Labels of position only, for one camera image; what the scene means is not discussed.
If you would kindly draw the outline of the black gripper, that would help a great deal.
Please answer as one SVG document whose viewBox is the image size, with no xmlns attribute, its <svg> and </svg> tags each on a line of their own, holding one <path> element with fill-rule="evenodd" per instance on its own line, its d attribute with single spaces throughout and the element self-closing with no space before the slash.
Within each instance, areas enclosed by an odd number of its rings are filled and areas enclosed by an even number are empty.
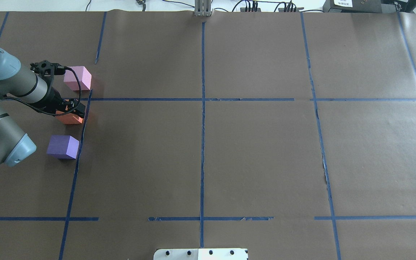
<svg viewBox="0 0 416 260">
<path fill-rule="evenodd" d="M 42 100 L 42 110 L 46 113 L 70 111 L 73 115 L 85 117 L 86 107 L 79 99 L 64 100 L 56 89 L 49 87 L 45 98 Z"/>
</svg>

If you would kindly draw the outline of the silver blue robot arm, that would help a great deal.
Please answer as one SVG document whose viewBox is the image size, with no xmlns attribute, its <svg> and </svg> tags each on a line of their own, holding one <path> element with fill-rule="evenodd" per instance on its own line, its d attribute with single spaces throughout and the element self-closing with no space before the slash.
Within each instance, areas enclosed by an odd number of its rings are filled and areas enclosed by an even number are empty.
<svg viewBox="0 0 416 260">
<path fill-rule="evenodd" d="M 79 86 L 79 97 L 63 99 L 52 86 L 56 75 L 73 72 Z M 30 67 L 0 48 L 0 102 L 13 100 L 34 111 L 53 117 L 73 114 L 85 117 L 81 103 L 82 87 L 78 75 L 69 66 L 47 60 L 35 62 Z M 15 166 L 36 151 L 36 145 L 0 106 L 0 165 Z"/>
</svg>

